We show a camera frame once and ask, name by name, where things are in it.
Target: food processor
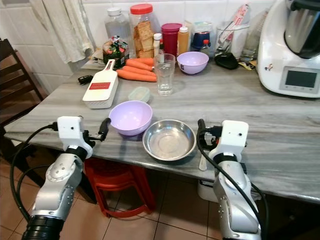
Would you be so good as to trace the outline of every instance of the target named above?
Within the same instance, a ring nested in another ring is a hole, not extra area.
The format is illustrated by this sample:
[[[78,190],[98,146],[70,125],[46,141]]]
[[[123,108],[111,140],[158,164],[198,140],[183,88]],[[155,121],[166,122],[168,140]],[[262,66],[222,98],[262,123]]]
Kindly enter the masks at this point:
[[[285,95],[320,98],[320,1],[277,0],[262,28],[261,83]]]

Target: white grater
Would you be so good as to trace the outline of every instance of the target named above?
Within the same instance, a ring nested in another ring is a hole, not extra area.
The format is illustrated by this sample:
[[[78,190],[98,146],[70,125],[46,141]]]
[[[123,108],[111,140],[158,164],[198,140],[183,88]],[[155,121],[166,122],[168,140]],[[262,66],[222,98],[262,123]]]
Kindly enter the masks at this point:
[[[110,108],[118,87],[118,73],[113,71],[115,60],[110,59],[102,71],[97,72],[82,100],[90,109]]]

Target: tiled floor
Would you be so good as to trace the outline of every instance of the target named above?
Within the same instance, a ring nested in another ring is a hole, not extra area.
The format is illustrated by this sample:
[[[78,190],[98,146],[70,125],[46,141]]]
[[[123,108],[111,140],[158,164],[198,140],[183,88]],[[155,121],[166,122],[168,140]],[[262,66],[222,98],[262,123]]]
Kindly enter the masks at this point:
[[[19,212],[9,181],[10,166],[0,162],[0,239],[19,240],[26,221]],[[60,234],[61,240],[221,240],[219,222],[209,220],[216,214],[215,204],[201,199],[196,181],[191,178],[148,171],[149,183],[156,195],[156,210],[131,218],[107,218],[99,208],[75,196],[72,209]],[[17,171],[17,181],[21,173]],[[39,190],[30,179],[22,184],[21,198],[31,210]],[[117,211],[135,208],[141,203],[134,189],[108,195],[108,205]]]

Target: wooden chair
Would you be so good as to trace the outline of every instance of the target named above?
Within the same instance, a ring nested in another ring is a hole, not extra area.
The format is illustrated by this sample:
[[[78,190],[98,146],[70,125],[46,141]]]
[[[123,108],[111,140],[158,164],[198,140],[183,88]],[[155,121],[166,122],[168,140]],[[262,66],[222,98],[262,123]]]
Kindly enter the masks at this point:
[[[0,39],[0,150],[9,163],[12,162],[21,143],[14,144],[4,137],[5,126],[29,113],[43,99],[9,41]],[[32,156],[35,151],[34,146],[28,145],[21,152],[16,166],[22,172],[30,168],[26,158]],[[39,186],[44,183],[34,171],[30,171],[27,176]]]

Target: display screen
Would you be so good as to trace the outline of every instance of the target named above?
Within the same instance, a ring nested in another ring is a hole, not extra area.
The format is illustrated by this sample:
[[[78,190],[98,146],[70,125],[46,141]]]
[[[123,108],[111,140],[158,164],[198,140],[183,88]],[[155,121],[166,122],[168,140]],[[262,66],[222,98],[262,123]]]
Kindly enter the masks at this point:
[[[291,86],[314,88],[316,82],[316,72],[292,71],[289,70],[285,84]]]

